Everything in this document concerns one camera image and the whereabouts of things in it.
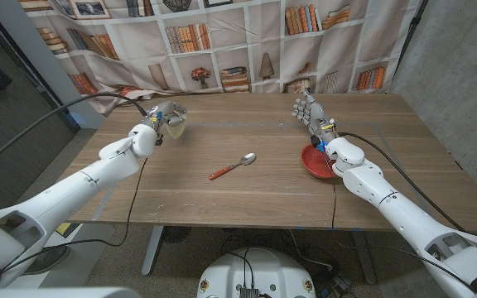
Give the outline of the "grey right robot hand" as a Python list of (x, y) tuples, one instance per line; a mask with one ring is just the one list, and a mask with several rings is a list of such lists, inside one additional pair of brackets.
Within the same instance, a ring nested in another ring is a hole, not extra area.
[(302, 121), (312, 136), (325, 143), (333, 141), (338, 137), (334, 120), (327, 118), (322, 106), (306, 90), (303, 96), (304, 99), (296, 100), (291, 115)]

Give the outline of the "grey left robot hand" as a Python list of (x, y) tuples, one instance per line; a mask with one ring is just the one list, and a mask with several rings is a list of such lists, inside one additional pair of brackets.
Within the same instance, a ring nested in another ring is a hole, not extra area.
[(159, 103), (147, 111), (147, 116), (142, 123), (151, 127), (157, 135), (162, 135), (165, 128), (173, 138), (179, 138), (185, 130), (187, 110), (179, 103), (166, 101)]

